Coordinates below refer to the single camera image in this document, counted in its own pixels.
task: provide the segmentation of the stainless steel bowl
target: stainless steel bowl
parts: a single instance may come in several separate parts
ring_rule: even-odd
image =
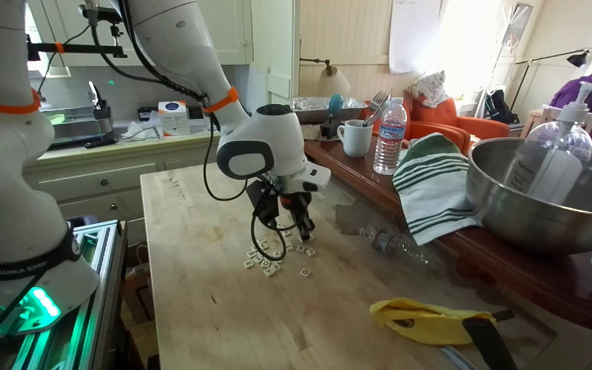
[[[480,220],[514,246],[542,255],[592,250],[592,157],[561,206],[504,185],[524,140],[480,141],[470,157],[468,195]]]

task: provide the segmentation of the plywood table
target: plywood table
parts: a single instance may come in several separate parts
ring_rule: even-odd
[[[219,195],[241,189],[216,169],[210,183]],[[310,206],[316,230],[305,244],[315,255],[291,250],[283,270],[267,277],[262,267],[244,265],[252,250],[247,195],[214,200],[202,167],[143,175],[160,366],[453,368],[439,346],[378,327],[368,306],[395,295],[477,309],[503,309],[504,301],[487,301],[435,250],[427,263],[408,252],[387,256],[373,250],[368,236],[342,233],[336,208],[358,208],[357,195],[339,183],[316,192]],[[373,208],[361,218],[377,227],[389,224]],[[548,340],[524,318],[506,320],[500,331],[521,366]],[[483,368],[477,348],[462,353]]]

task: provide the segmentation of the white cabinet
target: white cabinet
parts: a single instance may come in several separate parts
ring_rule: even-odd
[[[29,0],[34,18],[44,41],[67,41],[87,26],[87,18],[79,6],[82,0]],[[199,9],[208,22],[214,47],[223,63],[249,63],[253,59],[252,32],[252,0],[198,0]],[[100,39],[111,44],[111,31],[108,22],[100,25]],[[87,31],[73,43],[93,44],[93,35]],[[128,58],[111,58],[117,65],[141,65],[128,35],[119,36],[119,44]],[[67,65],[105,65],[102,55],[93,53],[64,53]]]
[[[128,220],[128,244],[143,243],[141,175],[202,164],[205,138],[55,150],[25,169],[32,187],[53,195],[67,220]]]

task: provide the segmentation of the striped dish towel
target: striped dish towel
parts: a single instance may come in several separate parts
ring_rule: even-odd
[[[480,224],[466,197],[468,167],[468,157],[440,133],[419,138],[402,156],[394,183],[419,246]]]

